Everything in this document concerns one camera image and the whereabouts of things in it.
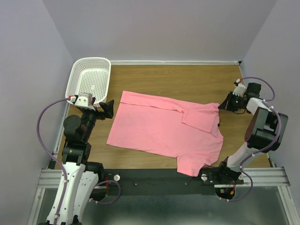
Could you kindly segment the pink t shirt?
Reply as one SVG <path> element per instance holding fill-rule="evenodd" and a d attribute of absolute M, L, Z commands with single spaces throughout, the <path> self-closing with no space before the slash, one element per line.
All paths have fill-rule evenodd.
<path fill-rule="evenodd" d="M 223 146 L 218 107 L 124 91 L 106 143 L 175 158 L 177 172 L 196 177 Z"/>

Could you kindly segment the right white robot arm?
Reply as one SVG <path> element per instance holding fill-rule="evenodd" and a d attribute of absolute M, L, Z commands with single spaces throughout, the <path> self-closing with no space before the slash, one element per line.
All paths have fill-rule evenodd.
<path fill-rule="evenodd" d="M 241 80 L 234 83 L 234 91 L 229 92 L 220 110 L 245 110 L 253 115 L 244 136 L 244 143 L 231 156 L 222 161 L 217 170 L 219 180 L 236 181 L 242 170 L 256 157 L 269 151 L 276 151 L 282 141 L 288 116 L 277 112 L 260 98 L 261 85 L 255 82 L 245 86 Z"/>

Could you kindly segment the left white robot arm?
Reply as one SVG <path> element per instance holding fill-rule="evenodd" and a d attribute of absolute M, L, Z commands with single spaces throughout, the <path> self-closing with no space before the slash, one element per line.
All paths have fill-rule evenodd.
<path fill-rule="evenodd" d="M 62 150 L 62 172 L 47 225 L 79 225 L 99 181 L 104 180 L 102 163 L 88 162 L 91 145 L 88 140 L 97 120 L 113 118 L 114 100 L 100 104 L 102 110 L 80 109 L 81 116 L 64 119 L 65 144 Z"/>

